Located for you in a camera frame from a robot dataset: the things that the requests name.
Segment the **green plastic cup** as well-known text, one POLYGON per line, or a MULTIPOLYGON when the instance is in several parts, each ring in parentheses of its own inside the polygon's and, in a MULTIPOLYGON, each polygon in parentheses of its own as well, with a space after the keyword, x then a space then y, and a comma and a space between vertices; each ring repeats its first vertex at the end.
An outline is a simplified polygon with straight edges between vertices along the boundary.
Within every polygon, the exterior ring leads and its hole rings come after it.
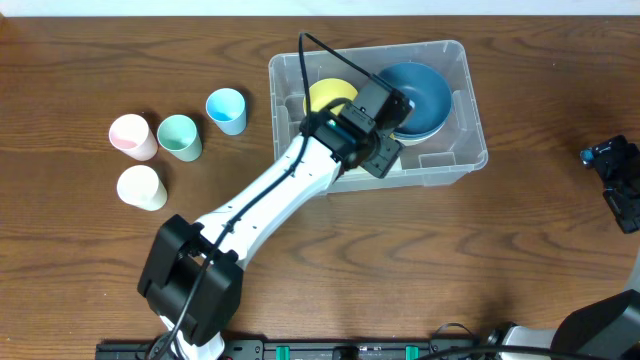
POLYGON ((183 162, 193 162, 202 154, 196 123, 188 116, 176 114, 164 119, 157 129, 158 143, 183 162))

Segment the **clear plastic storage container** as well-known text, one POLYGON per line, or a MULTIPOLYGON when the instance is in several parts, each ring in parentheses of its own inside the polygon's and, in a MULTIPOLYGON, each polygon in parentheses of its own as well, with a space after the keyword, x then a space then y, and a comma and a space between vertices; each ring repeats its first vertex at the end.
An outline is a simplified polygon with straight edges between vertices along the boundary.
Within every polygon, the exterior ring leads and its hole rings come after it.
MULTIPOLYGON (((358 168, 344 173, 330 193, 407 186, 450 185, 482 169, 488 150, 463 45, 454 40, 340 49, 339 54, 362 68, 379 73, 405 62, 427 65, 447 81, 453 106, 444 126, 425 142, 405 146, 387 177, 377 179, 358 168)), ((296 53, 278 54, 268 64, 274 157, 284 155, 299 133, 304 90, 296 53)))

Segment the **yellow small bowl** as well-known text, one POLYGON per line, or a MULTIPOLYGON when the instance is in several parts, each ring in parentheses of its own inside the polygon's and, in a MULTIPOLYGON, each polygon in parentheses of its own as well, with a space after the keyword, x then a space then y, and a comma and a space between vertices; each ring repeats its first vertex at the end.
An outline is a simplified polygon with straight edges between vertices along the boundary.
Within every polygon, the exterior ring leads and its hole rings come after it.
POLYGON ((358 95, 358 90, 343 79, 326 78, 312 84, 309 87, 309 95, 311 110, 319 112, 335 99, 344 98, 353 101, 358 95))

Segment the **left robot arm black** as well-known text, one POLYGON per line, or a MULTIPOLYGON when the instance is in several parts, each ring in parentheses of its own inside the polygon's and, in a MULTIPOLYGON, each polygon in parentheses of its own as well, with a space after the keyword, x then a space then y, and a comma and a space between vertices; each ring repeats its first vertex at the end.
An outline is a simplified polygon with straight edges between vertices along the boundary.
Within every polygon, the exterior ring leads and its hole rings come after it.
POLYGON ((174 215, 159 228, 138 292, 170 321, 149 359, 178 356, 178 341, 201 347, 237 311, 247 263, 299 207, 344 172, 362 167, 385 177, 403 151, 393 132, 414 102, 377 75, 354 100, 336 98, 308 111, 286 153, 221 208, 194 223, 174 215))

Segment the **white plastic cup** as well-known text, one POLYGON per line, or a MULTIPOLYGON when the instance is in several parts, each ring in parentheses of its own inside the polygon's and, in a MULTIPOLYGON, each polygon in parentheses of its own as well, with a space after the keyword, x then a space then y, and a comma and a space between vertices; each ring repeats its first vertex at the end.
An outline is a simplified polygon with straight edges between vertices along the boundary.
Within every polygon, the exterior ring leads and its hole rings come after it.
POLYGON ((117 181, 116 192, 124 203, 146 211, 157 211, 168 200, 167 190, 160 177, 146 165, 126 169, 117 181))

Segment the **dark blue bowl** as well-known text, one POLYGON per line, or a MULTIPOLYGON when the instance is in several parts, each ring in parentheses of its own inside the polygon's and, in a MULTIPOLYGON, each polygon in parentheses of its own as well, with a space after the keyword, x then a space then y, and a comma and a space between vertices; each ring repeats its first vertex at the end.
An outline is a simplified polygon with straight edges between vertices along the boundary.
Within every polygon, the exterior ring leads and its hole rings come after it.
POLYGON ((446 123, 446 120, 436 121, 412 118, 406 128, 397 128, 394 136, 400 140, 426 139, 437 133, 446 123))
POLYGON ((378 76, 414 103, 412 115, 398 128, 406 128, 412 118, 447 120, 453 106, 452 92, 446 79, 433 68, 413 62, 397 63, 378 76))

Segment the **beige large bowl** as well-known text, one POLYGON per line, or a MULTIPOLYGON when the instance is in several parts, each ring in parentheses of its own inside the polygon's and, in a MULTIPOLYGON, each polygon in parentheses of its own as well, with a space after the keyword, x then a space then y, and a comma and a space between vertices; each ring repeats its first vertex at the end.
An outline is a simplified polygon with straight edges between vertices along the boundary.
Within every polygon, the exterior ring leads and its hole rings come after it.
POLYGON ((426 140, 432 138, 434 134, 421 135, 417 137, 409 137, 403 134, 395 134, 395 139, 402 143, 404 146, 415 146, 425 142, 426 140))

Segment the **blue plastic cup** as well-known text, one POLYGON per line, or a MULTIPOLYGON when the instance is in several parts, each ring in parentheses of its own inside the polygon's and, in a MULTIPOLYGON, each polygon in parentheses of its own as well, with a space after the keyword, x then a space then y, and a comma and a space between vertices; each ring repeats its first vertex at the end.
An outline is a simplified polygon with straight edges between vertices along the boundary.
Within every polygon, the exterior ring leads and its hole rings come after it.
POLYGON ((246 101, 232 88, 221 88, 209 95, 205 103, 207 115, 226 135, 241 134, 247 126, 246 101))

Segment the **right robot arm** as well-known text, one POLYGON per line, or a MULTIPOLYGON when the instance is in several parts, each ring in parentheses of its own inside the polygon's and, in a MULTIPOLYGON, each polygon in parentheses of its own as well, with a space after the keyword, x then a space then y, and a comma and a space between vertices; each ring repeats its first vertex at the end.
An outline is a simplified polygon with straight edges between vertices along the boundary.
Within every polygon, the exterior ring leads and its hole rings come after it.
MULTIPOLYGON (((625 234, 639 231, 639 148, 618 135, 580 153, 603 183, 603 198, 625 234)), ((490 345, 528 346, 606 359, 637 359, 639 266, 624 291, 571 313, 554 330, 509 323, 488 337, 490 345)))

